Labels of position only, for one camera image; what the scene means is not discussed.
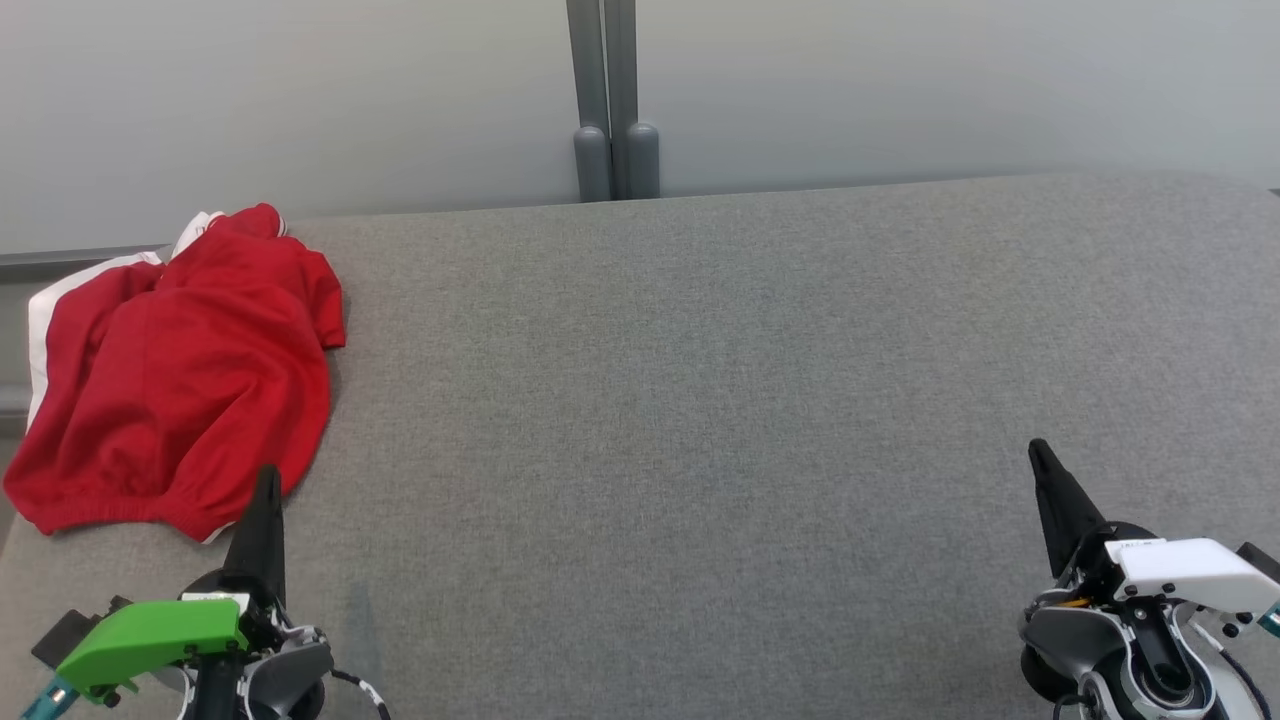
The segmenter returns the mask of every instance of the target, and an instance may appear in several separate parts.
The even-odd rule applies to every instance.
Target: red jacket
[[[329,263],[283,229],[270,205],[218,215],[168,265],[118,258],[32,299],[29,427],[4,489],[40,532],[165,521],[204,542],[261,465],[297,486],[329,416],[324,350],[346,334]]]

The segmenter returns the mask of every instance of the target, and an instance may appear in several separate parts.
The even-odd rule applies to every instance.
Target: white robotic arm part
[[[1114,541],[1107,553],[1124,580],[1115,600],[1165,594],[1224,614],[1262,618],[1280,603],[1276,583],[1247,560],[1208,538]]]

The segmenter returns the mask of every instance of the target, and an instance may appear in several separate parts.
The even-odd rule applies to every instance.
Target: gray tabletop
[[[291,610],[397,717],[1047,717],[1025,459],[1280,551],[1280,200],[1057,176],[293,225],[348,293]],[[0,557],[0,697],[68,607],[225,538]],[[1265,689],[1277,648],[1239,641]],[[328,717],[372,716],[330,684]],[[114,717],[168,717],[146,683]],[[91,716],[79,708],[78,717]]]

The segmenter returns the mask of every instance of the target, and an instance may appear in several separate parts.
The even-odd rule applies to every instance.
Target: green robotic arm part
[[[234,600],[136,602],[102,619],[58,666],[77,692],[96,705],[133,678],[192,655],[247,648]]]

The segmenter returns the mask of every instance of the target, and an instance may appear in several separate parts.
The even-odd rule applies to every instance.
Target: red garment
[[[280,234],[259,205],[168,265],[122,258],[32,299],[29,429],[4,489],[40,532],[165,521],[206,541],[264,464],[297,486],[329,416],[324,350],[346,333],[329,263]]]

